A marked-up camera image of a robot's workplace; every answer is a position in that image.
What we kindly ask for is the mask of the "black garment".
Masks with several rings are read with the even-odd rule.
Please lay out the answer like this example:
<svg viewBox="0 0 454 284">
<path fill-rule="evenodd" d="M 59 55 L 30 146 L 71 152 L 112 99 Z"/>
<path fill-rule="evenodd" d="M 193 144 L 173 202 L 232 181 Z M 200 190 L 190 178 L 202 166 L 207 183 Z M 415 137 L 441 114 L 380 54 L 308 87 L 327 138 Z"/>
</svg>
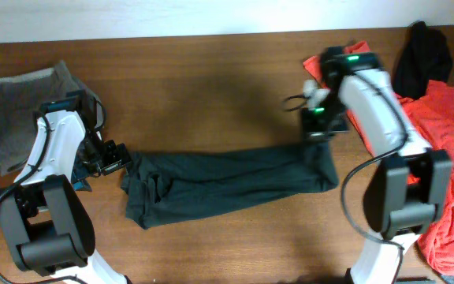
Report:
<svg viewBox="0 0 454 284">
<path fill-rule="evenodd" d="M 409 29 L 408 41 L 396 65 L 393 90 L 404 98 L 419 99 L 426 94 L 431 80 L 447 83 L 452 67 L 444 33 L 417 21 Z"/>
</svg>

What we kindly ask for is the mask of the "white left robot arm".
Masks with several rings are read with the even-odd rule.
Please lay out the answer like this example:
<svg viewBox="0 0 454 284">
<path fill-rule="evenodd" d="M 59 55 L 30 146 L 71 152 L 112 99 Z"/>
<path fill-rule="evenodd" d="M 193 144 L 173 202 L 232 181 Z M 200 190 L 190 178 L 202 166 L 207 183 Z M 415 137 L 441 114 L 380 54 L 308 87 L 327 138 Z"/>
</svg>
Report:
<svg viewBox="0 0 454 284">
<path fill-rule="evenodd" d="M 128 283 L 95 248 L 95 230 L 75 191 L 75 181 L 129 169 L 124 144 L 98 134 L 95 98 L 44 103 L 24 169 L 0 189 L 0 227 L 13 262 L 43 282 Z M 80 166 L 80 176 L 74 168 Z M 0 272 L 0 282 L 9 280 Z"/>
</svg>

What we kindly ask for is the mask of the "red t-shirt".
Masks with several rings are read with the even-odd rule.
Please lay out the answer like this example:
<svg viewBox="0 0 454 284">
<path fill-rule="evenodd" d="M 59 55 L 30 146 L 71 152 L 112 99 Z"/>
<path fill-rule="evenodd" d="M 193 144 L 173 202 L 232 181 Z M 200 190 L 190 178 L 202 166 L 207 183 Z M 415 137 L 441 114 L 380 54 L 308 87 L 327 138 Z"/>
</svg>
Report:
<svg viewBox="0 0 454 284">
<path fill-rule="evenodd" d="M 363 52 L 370 52 L 365 43 L 344 47 L 346 54 Z M 312 75 L 312 80 L 307 83 L 322 88 L 324 83 L 318 67 L 319 57 L 320 55 L 307 59 L 304 67 Z M 419 247 L 427 263 L 435 271 L 443 275 L 454 275 L 454 88 L 433 83 L 421 99 L 401 99 L 395 92 L 394 94 L 419 134 L 433 149 L 446 151 L 452 160 L 441 219 L 433 223 L 413 245 Z M 348 113 L 372 157 L 371 146 L 365 139 L 360 124 L 351 111 Z"/>
</svg>

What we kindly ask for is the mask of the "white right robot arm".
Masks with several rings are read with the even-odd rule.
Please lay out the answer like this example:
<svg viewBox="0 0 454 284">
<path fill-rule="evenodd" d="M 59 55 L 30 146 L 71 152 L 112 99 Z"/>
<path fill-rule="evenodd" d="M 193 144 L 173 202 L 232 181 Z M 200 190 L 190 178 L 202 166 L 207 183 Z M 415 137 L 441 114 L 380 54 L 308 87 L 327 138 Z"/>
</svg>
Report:
<svg viewBox="0 0 454 284">
<path fill-rule="evenodd" d="M 372 157 L 352 169 L 340 187 L 344 216 L 365 239 L 355 264 L 347 269 L 347 283 L 394 283 L 405 252 L 441 219 L 452 160 L 435 150 L 411 123 L 396 99 L 389 74 L 376 54 L 346 54 L 326 49 L 318 67 L 324 87 L 307 83 L 301 112 L 303 137 L 310 142 L 331 139 L 342 130 L 342 115 L 351 111 L 371 146 Z M 369 230 L 352 218 L 346 185 L 370 165 L 377 169 L 363 196 Z"/>
</svg>

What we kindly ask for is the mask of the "folded grey shorts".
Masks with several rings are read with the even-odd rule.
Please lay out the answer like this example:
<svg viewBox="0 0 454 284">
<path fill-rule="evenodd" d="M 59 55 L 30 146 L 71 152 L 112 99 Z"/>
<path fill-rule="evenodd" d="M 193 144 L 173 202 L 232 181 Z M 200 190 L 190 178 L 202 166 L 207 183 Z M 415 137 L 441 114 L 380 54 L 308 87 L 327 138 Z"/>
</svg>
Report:
<svg viewBox="0 0 454 284">
<path fill-rule="evenodd" d="M 78 90 L 94 94 L 63 61 L 50 68 L 0 77 L 0 175 L 26 165 L 37 133 L 34 112 L 41 104 Z"/>
</svg>

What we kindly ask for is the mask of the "dark green Nike t-shirt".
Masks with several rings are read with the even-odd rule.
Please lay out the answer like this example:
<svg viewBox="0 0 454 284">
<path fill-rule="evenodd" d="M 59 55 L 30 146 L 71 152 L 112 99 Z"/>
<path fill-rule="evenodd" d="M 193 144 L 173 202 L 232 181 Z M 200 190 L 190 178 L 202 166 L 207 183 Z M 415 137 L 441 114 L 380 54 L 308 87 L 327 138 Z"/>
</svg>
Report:
<svg viewBox="0 0 454 284">
<path fill-rule="evenodd" d="M 125 215 L 144 229 L 335 189 L 326 143 L 199 153 L 132 153 L 123 177 Z"/>
</svg>

